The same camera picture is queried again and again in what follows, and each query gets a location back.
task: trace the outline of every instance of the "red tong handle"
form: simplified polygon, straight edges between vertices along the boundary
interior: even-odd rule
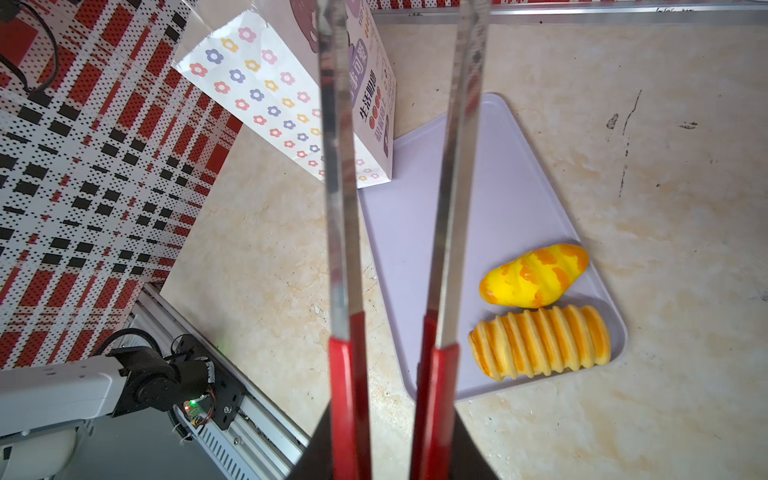
[[[422,358],[417,372],[416,418],[411,451],[411,480],[448,478],[458,376],[458,343],[435,348],[437,313],[424,317]]]
[[[370,480],[371,440],[366,365],[366,314],[349,319],[349,342],[328,342],[333,477]]]

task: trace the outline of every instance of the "tray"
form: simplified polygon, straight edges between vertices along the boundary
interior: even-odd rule
[[[397,138],[392,182],[358,190],[402,381],[413,399],[444,138],[445,115]],[[480,321],[521,311],[490,305],[480,298],[478,286],[488,271],[529,250],[580,243],[509,107],[495,94],[482,96],[468,228],[456,400],[557,376],[520,376],[495,382],[482,373],[467,343],[467,335]],[[593,263],[555,303],[568,304],[598,309],[611,332],[611,361],[619,357],[627,345],[627,327]],[[559,375],[583,371],[566,370]]]

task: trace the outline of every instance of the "metal tongs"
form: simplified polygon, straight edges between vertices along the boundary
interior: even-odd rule
[[[424,317],[411,479],[448,478],[457,327],[491,0],[462,0],[435,243]],[[334,478],[371,478],[365,313],[345,0],[317,0],[331,282],[330,435]]]

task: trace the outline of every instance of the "yellow and orange bread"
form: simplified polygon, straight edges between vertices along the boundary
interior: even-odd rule
[[[590,369],[611,360],[611,335],[593,306],[497,316],[469,333],[469,346],[480,370],[497,382]]]
[[[480,297],[494,305],[549,306],[588,266],[589,254],[578,245],[540,248],[488,272],[480,282]]]

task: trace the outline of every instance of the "table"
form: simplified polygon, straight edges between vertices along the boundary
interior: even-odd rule
[[[399,136],[447,109],[455,27],[379,30]],[[458,404],[502,478],[768,476],[766,51],[760,27],[492,26],[484,91],[630,330],[619,362]],[[323,191],[244,128],[162,290],[307,432],[329,399]],[[405,478],[414,408],[364,232],[362,264],[374,475]]]

